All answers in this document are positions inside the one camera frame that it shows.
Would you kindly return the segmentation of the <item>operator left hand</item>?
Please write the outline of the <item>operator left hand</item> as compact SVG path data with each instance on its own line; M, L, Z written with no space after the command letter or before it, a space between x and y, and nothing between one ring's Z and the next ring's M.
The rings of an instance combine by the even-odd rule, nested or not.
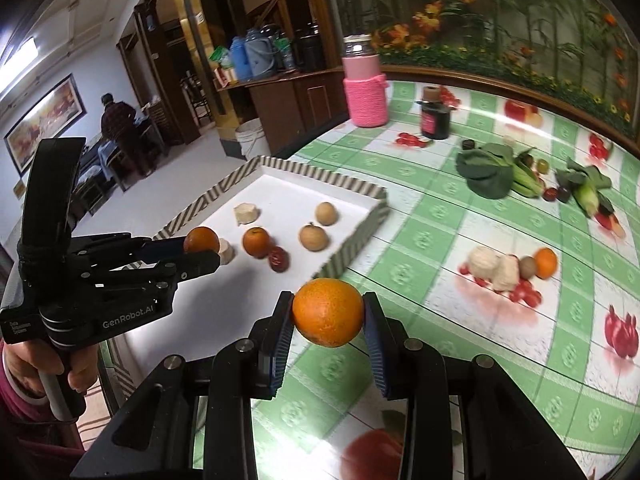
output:
M84 394L98 380L98 353L98 346L75 350L68 358L68 370L60 356L40 340L6 344L2 356L14 389L37 399L44 396L40 374L63 375L70 388Z

